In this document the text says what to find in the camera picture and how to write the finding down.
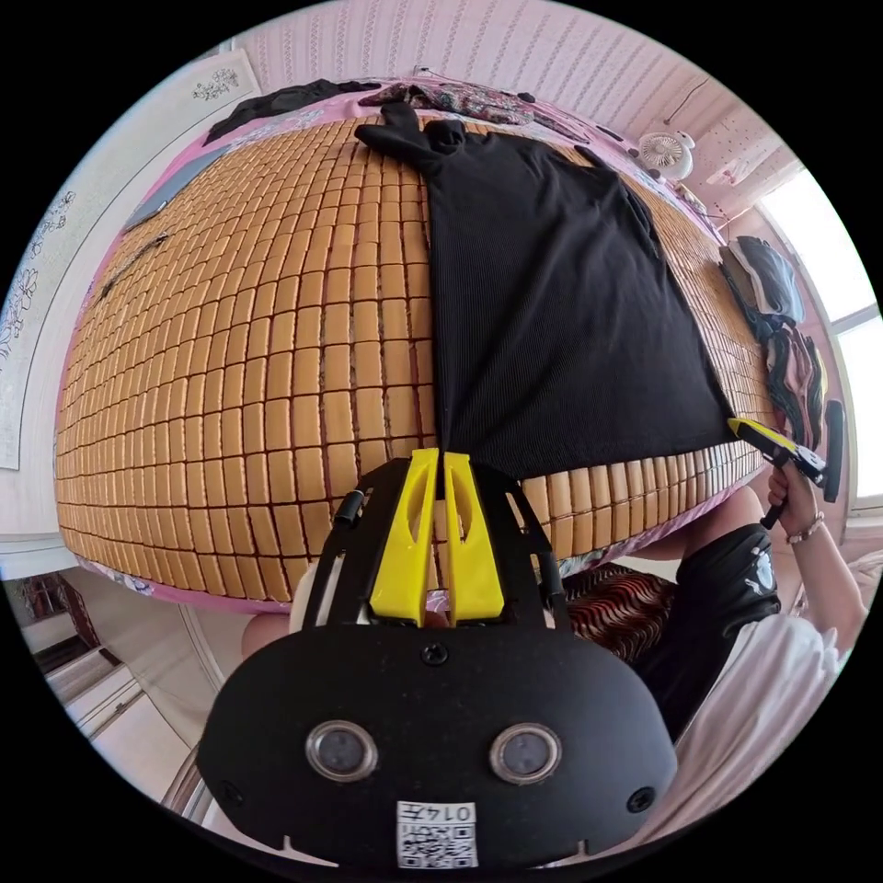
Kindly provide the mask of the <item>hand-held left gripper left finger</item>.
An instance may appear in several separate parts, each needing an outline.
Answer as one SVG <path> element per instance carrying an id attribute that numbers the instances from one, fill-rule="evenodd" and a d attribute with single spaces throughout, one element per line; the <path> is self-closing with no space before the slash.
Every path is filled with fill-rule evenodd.
<path id="1" fill-rule="evenodd" d="M 399 480 L 370 596 L 379 619 L 424 623 L 439 451 L 417 449 Z"/>

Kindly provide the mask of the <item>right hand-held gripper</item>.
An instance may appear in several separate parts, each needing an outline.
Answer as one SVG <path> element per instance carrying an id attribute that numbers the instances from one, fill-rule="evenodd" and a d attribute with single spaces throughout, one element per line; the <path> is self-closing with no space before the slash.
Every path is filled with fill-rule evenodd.
<path id="1" fill-rule="evenodd" d="M 815 488 L 823 484 L 824 469 L 819 469 L 819 466 L 824 463 L 814 453 L 800 446 L 783 447 L 779 444 L 781 436 L 778 432 L 751 419 L 738 417 L 728 419 L 728 427 L 737 439 L 746 442 L 762 455 L 770 464 L 771 471 L 774 466 L 783 466 L 791 462 L 815 485 Z M 773 509 L 774 514 L 769 514 L 770 509 L 769 504 L 768 511 L 761 520 L 761 525 L 766 530 L 772 530 L 778 523 L 778 511 Z"/>

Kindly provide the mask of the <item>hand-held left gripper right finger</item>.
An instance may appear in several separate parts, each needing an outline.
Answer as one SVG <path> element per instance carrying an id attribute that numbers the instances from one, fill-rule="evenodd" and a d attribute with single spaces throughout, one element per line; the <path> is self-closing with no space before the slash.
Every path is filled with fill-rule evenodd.
<path id="1" fill-rule="evenodd" d="M 502 588 L 469 456 L 444 455 L 448 592 L 455 625 L 502 613 Z"/>

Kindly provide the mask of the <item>person's right hand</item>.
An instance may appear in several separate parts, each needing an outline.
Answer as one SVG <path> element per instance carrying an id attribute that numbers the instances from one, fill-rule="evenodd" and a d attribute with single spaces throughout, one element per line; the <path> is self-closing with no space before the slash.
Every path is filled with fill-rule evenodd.
<path id="1" fill-rule="evenodd" d="M 807 541 L 823 524 L 815 490 L 815 485 L 791 462 L 774 466 L 769 475 L 769 514 L 774 514 L 773 509 L 778 511 L 777 521 L 790 545 Z"/>

